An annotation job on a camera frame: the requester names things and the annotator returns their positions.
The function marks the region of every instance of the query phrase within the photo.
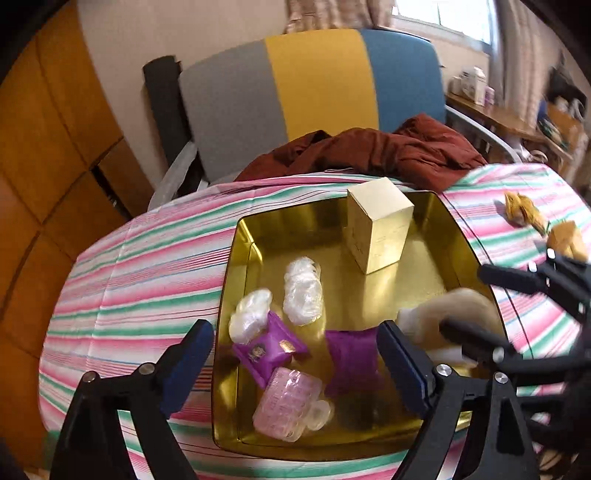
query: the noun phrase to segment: beige fabric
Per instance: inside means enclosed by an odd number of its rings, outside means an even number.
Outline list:
[[[548,78],[540,19],[519,0],[498,0],[505,40],[505,106],[535,127]]]
[[[394,5],[395,0],[288,0],[285,32],[390,27]]]

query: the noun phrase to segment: table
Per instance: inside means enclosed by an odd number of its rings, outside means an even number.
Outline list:
[[[509,145],[514,145],[517,142],[521,142],[521,140],[529,140],[547,145],[561,160],[561,168],[557,168],[559,173],[568,170],[568,166],[573,162],[573,156],[571,154],[564,151],[537,128],[529,126],[506,108],[497,105],[480,106],[465,97],[454,95],[453,93],[446,94],[446,103],[463,111],[469,117],[482,121],[488,129],[494,128],[495,133]],[[499,154],[498,151],[491,151],[488,160],[490,163],[500,163],[500,158],[504,158],[504,154]]]
[[[226,263],[238,220],[252,213],[346,195],[356,174],[316,173],[210,187],[145,213],[77,259],[47,331],[39,366],[39,402],[46,428],[58,432],[82,374],[128,374],[156,361],[199,318],[214,327]],[[395,181],[402,189],[410,186]],[[441,194],[480,262],[522,267],[541,262],[539,234],[509,225],[504,192],[526,194],[549,220],[575,220],[591,246],[591,213],[553,171],[539,164],[488,165]],[[544,296],[493,288],[508,337],[534,356],[566,352],[578,325]],[[220,450],[212,440],[213,355],[170,426],[202,479],[356,478],[389,480],[404,452],[348,462],[284,462]],[[128,413],[120,416],[140,479],[151,474]],[[440,479],[449,479],[461,450],[450,449]]]

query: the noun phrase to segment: wooden cabinet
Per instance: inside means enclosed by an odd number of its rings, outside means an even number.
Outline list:
[[[92,173],[79,178],[47,219],[46,232],[72,259],[125,223]]]
[[[105,155],[99,163],[99,170],[131,216],[141,215],[148,209],[154,189],[125,139]]]
[[[75,2],[62,7],[37,35],[41,68],[57,110],[86,165],[123,134],[86,50]]]
[[[46,435],[38,361],[61,288],[78,254],[126,221],[105,191],[139,215],[152,190],[103,95],[74,2],[14,63],[0,112],[0,435],[35,467]],[[94,168],[113,186],[103,191]]]
[[[0,311],[4,298],[33,238],[41,228],[0,174]]]
[[[0,432],[18,461],[41,467],[47,432],[38,407],[38,365],[0,331]]]
[[[0,331],[16,347],[35,358],[41,355],[47,324],[72,264],[42,233],[35,240],[7,301]]]
[[[42,222],[85,170],[43,78],[35,41],[0,86],[0,168]]]

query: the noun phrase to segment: pink plastic package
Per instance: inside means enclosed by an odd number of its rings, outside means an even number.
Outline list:
[[[318,400],[322,381],[297,370],[279,367],[252,416],[254,428],[269,437],[295,442],[305,429],[320,430],[332,413]]]

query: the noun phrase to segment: brown cloth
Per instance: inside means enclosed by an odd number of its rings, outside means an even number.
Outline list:
[[[254,159],[236,181],[353,168],[441,193],[483,165],[485,159],[463,135],[421,113],[393,134],[352,128],[334,137],[322,130],[304,135]]]

